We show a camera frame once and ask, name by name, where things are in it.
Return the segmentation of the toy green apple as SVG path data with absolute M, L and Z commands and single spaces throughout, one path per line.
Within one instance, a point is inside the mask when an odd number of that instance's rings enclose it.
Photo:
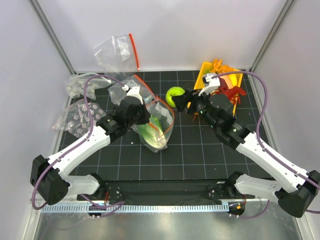
M 171 87 L 165 95 L 166 103 L 172 107 L 176 108 L 176 104 L 173 101 L 173 97 L 181 96 L 185 93 L 185 90 L 182 87 L 179 86 L 173 86 Z

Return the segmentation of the toy green lettuce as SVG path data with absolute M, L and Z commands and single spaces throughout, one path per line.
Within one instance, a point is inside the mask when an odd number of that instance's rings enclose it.
M 148 123 L 136 125 L 136 130 L 150 150 L 156 152 L 165 148 L 167 141 L 158 117 L 151 116 Z

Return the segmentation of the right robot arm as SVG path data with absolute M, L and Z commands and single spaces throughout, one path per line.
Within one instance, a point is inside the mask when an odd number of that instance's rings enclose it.
M 293 164 L 266 144 L 257 132 L 233 116 L 233 104 L 224 94 L 186 90 L 171 99 L 179 112 L 198 114 L 223 144 L 250 158 L 273 177 L 273 180 L 266 180 L 235 172 L 225 185 L 230 198 L 239 195 L 261 197 L 277 203 L 296 218 L 308 212 L 320 189 L 318 171 L 307 171 Z

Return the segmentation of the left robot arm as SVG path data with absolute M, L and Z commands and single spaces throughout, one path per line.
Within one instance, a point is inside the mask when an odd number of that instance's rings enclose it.
M 72 195 L 104 198 L 107 185 L 96 173 L 85 176 L 70 173 L 95 152 L 124 136 L 130 127 L 149 123 L 150 117 L 141 97 L 126 96 L 111 114 L 103 116 L 71 145 L 49 157 L 37 156 L 30 174 L 31 200 L 40 194 L 45 204 L 51 206 Z

